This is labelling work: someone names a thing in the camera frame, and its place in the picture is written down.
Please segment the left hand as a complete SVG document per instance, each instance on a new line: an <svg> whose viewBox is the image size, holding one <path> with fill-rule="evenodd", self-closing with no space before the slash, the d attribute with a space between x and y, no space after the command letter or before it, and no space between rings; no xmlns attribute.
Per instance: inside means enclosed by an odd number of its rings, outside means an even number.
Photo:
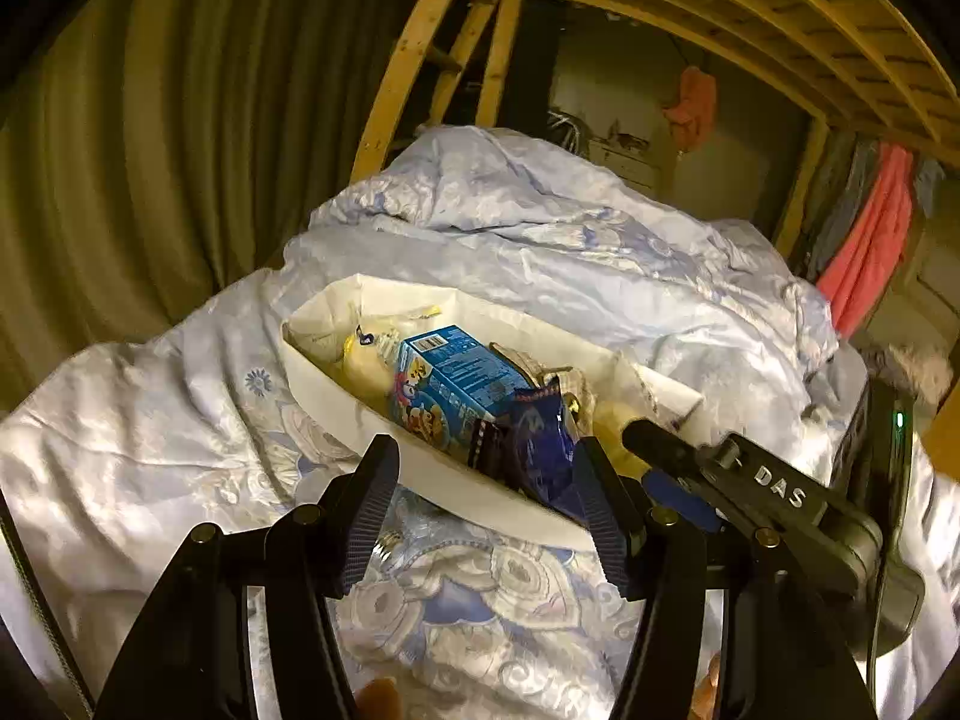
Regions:
<svg viewBox="0 0 960 720"><path fill-rule="evenodd" d="M358 720L402 720L402 695L392 678L376 678L355 694Z"/></svg>

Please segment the right hand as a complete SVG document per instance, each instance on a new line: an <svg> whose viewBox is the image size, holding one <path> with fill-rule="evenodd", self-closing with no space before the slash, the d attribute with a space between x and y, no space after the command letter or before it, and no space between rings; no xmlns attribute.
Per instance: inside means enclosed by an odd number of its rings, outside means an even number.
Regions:
<svg viewBox="0 0 960 720"><path fill-rule="evenodd" d="M719 655L709 661L706 676L700 681L692 695L692 705L688 718L690 720L711 720L715 715L716 699L719 689Z"/></svg>

